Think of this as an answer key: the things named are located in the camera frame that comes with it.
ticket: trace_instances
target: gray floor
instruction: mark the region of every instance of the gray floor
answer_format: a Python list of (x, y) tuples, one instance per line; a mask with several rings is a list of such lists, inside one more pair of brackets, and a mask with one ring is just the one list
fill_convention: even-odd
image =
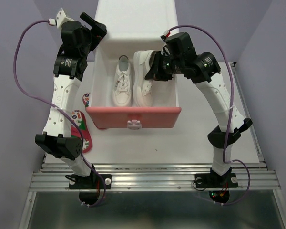
[[(271, 190), (250, 191), (240, 203), (217, 206), (207, 192), (108, 193), (97, 208), (82, 207), (78, 193), (38, 193), (30, 229), (280, 229)], [(231, 193), (231, 200), (242, 192)]]

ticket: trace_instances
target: white sneaker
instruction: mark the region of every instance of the white sneaker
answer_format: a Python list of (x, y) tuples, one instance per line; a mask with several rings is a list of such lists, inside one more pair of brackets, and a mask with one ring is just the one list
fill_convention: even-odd
[(137, 106), (152, 106), (152, 85), (153, 80), (145, 80), (145, 76), (150, 70), (150, 57), (154, 50), (137, 51), (133, 56), (134, 85), (133, 99)]
[(112, 100), (115, 106), (130, 106), (132, 102), (132, 75), (128, 57), (120, 56), (114, 77)]

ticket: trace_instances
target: pink box front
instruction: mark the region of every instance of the pink box front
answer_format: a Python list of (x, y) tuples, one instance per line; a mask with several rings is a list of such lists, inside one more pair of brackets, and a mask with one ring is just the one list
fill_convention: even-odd
[(142, 128), (172, 128), (181, 107), (86, 107), (98, 128), (127, 128), (127, 122), (138, 120)]

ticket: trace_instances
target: shoe box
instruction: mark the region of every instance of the shoe box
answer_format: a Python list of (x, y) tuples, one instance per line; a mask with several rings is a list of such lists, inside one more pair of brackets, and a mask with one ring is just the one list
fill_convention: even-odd
[(174, 0), (116, 2), (119, 2), (118, 7), (108, 0), (99, 0), (95, 19), (107, 26), (108, 33), (96, 49), (86, 112), (98, 128), (172, 128), (181, 112), (175, 78), (153, 82), (151, 107), (137, 107), (134, 101), (132, 106), (116, 107), (112, 89), (121, 55), (129, 58), (133, 68), (136, 51), (162, 49), (164, 42), (160, 36), (177, 25)]

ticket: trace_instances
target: gray wall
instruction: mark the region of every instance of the gray wall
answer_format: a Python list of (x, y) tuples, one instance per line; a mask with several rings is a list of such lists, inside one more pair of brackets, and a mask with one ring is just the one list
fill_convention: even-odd
[[(194, 24), (208, 30), (218, 39), (228, 60), (236, 62), (271, 1), (175, 0), (175, 4), (179, 24)], [(76, 20), (83, 11), (94, 17), (98, 3), (97, 0), (34, 0), (34, 2), (46, 19), (54, 17), (58, 8), (63, 7)], [(216, 45), (202, 32), (192, 29), (181, 29), (181, 31), (189, 32), (198, 53), (212, 52), (219, 61), (223, 60)], [(51, 34), (57, 45), (61, 45), (59, 33), (52, 31)], [(94, 60), (92, 53), (89, 60)]]
[[(49, 108), (18, 90), (12, 70), (21, 32), (40, 19), (32, 0), (0, 0), (0, 229), (18, 228), (32, 173), (43, 157), (34, 137), (42, 132)], [(29, 30), (17, 65), (29, 92), (51, 99), (56, 52), (46, 25)]]
[(286, 200), (286, 0), (274, 0), (236, 65), (257, 137)]

